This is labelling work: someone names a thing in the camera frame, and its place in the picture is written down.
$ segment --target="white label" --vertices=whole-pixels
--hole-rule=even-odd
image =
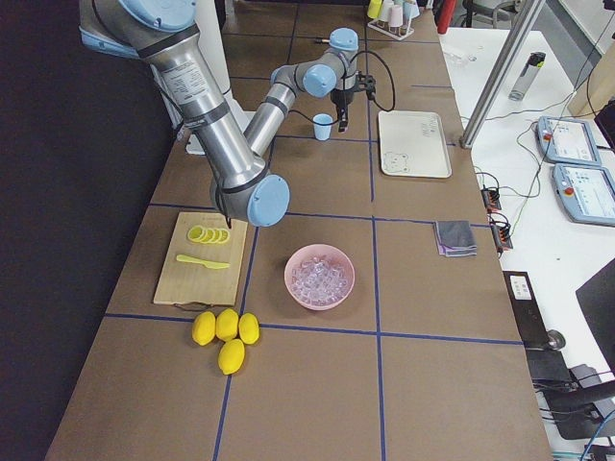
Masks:
[[[565,167],[575,198],[585,216],[615,218],[613,191],[601,170]]]
[[[587,161],[594,159],[582,123],[565,120],[549,120],[549,123],[553,131],[553,144],[560,157]]]
[[[528,281],[523,276],[510,276],[510,286],[515,300],[531,300]]]
[[[162,76],[178,104],[187,104],[199,94],[209,92],[205,76],[195,61],[187,61],[165,70]]]

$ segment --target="brown table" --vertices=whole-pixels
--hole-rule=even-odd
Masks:
[[[190,339],[196,314],[152,299],[177,215],[211,210],[209,168],[178,143],[145,214],[48,460],[549,460],[455,97],[429,12],[404,42],[367,30],[362,7],[234,2],[223,31],[235,98],[254,110],[271,71],[308,61],[336,27],[390,63],[397,109],[438,112],[453,175],[394,179],[378,162],[377,111],[359,95],[350,129],[327,142],[291,114],[272,170],[291,187],[287,216],[250,229],[237,311],[260,341],[223,376],[219,345]],[[386,74],[361,57],[388,105]],[[295,109],[332,110],[299,99]],[[476,257],[437,254],[432,223],[465,219]],[[283,266],[328,243],[354,262],[350,298],[315,313],[294,303]]]

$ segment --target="white table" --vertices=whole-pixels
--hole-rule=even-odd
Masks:
[[[508,31],[451,28],[446,35],[440,36],[462,116],[472,114],[507,34]],[[529,53],[534,51],[546,53],[545,65],[524,100],[511,101],[507,95]],[[564,100],[573,89],[542,34],[531,32],[488,117],[517,110],[543,109]],[[512,186],[528,194],[537,161],[519,147],[515,139],[540,115],[569,114],[565,105],[560,104],[544,112],[526,112],[485,122],[472,149],[474,164],[481,171],[496,176],[500,185]],[[593,128],[598,144],[605,145],[598,128]],[[540,159],[532,132],[526,133],[521,141]],[[613,154],[608,151],[601,151],[601,154],[604,166],[615,173]],[[542,191],[526,203],[512,236],[514,250],[503,254],[501,265],[506,271],[529,273],[545,326],[560,331],[566,338],[567,346],[562,353],[568,367],[584,363],[601,372],[609,368],[585,322],[575,292],[615,257],[615,229],[573,223],[555,195],[552,170],[549,163],[543,163],[539,174]],[[486,185],[495,185],[490,178],[485,177],[484,181]],[[512,223],[525,200],[510,191],[502,191],[502,194],[503,214]],[[603,376],[603,380],[611,378],[611,375]],[[582,451],[582,441],[561,439],[553,424],[547,424],[546,428],[553,450]]]

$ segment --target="pink bowl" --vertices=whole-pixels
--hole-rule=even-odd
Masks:
[[[292,270],[295,267],[301,265],[303,261],[311,259],[313,257],[324,256],[329,262],[332,264],[339,264],[344,269],[344,275],[349,282],[348,292],[344,295],[344,297],[337,301],[336,303],[326,304],[326,305],[313,305],[310,303],[304,303],[299,300],[290,289],[292,284]],[[284,268],[284,283],[286,285],[286,290],[290,293],[293,300],[297,303],[312,310],[327,310],[332,307],[336,307],[338,304],[343,302],[348,295],[353,291],[353,287],[355,286],[355,267],[351,260],[341,251],[336,249],[336,247],[332,247],[331,245],[324,244],[314,244],[308,245],[300,250],[297,250],[293,256],[290,257],[288,262],[286,262],[286,267]]]

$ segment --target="gray cloth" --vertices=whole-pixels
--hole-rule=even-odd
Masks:
[[[477,253],[477,241],[468,221],[436,221],[438,252],[444,256],[470,256]]]

